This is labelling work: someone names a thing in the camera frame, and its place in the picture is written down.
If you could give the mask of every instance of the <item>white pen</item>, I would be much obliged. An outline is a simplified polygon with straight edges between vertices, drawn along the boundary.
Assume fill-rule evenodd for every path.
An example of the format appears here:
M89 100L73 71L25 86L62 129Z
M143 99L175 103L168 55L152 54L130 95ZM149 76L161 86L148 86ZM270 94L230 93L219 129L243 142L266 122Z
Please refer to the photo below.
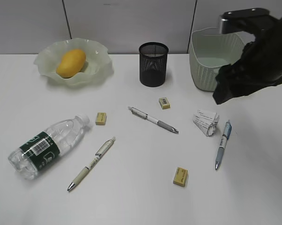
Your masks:
M96 163L102 158L102 156L105 154L105 152L114 144L114 141L116 140L115 137L112 139L106 141L102 147L97 151L95 154L94 160L88 165L85 166L82 171L76 176L76 178L71 182L69 185L67 191L71 191L74 189L90 172L90 170L96 165Z
M178 134L178 130L176 130L174 127L168 125L167 123L164 123L163 121L157 120L156 118L149 116L145 112L140 111L139 109L136 109L134 107L128 107L130 111L132 111L132 114L141 117L142 119L149 120L150 122L157 124L158 126L169 130L170 132L173 132L175 134Z

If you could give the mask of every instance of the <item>mango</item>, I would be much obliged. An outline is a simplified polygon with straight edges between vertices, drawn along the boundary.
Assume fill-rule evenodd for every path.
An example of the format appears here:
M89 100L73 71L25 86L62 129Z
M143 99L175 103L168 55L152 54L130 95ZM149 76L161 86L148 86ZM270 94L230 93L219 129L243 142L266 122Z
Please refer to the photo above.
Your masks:
M63 78L70 78L76 75L84 66L86 54L81 49L73 49L65 53L56 73Z

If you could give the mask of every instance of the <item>black mesh pencil cup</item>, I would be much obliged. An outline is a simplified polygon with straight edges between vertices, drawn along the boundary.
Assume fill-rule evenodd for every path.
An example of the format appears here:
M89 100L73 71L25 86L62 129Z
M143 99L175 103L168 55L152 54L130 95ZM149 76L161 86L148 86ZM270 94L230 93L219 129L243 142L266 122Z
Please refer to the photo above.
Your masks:
M149 42L140 46L140 82L148 87L158 87L165 82L168 47Z

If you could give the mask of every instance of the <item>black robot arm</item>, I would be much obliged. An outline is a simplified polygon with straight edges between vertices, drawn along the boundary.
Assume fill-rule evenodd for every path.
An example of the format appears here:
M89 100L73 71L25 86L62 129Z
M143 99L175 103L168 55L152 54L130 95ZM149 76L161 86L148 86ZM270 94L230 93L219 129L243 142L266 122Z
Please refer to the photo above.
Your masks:
M222 33L246 31L255 35L241 58L220 68L213 93L219 105L231 98L250 95L262 88L282 84L282 18L275 19L262 8L226 12Z

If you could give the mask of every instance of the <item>eraser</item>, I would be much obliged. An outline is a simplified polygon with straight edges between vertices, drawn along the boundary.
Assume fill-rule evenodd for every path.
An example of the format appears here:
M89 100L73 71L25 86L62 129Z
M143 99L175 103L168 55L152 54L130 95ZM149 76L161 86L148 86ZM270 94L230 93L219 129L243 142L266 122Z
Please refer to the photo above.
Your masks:
M181 187L184 187L186 185L187 176L188 176L188 171L178 167L173 179L173 183Z
M166 97L159 98L159 103L162 109L170 108L170 103L168 102Z
M97 113L96 125L105 125L105 121L107 120L107 114L105 112Z

